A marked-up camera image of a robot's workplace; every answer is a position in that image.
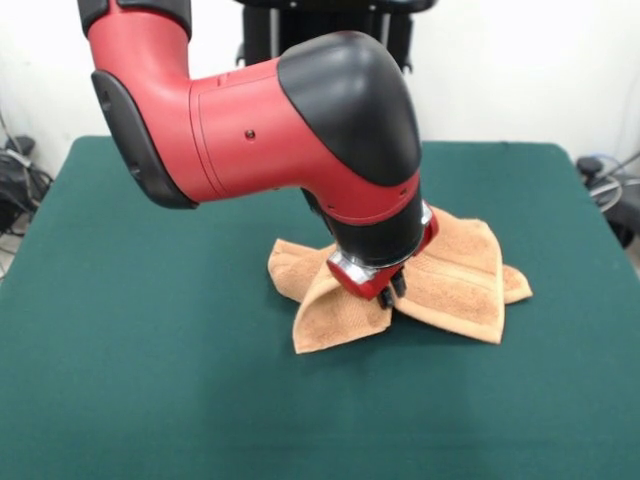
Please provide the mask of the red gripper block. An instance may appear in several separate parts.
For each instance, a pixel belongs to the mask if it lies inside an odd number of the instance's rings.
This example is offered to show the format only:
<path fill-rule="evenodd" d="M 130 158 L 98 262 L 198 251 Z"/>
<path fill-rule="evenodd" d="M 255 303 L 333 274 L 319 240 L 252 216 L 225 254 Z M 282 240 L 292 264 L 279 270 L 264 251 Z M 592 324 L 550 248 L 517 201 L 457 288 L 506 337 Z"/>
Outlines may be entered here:
<path fill-rule="evenodd" d="M 347 290 L 359 298 L 376 298 L 382 309 L 392 309 L 396 298 L 406 295 L 405 264 L 421 253 L 438 233 L 438 221 L 431 208 L 421 201 L 421 235 L 417 245 L 398 263 L 382 267 L 365 266 L 355 257 L 349 257 L 337 247 L 326 263 L 333 277 Z"/>

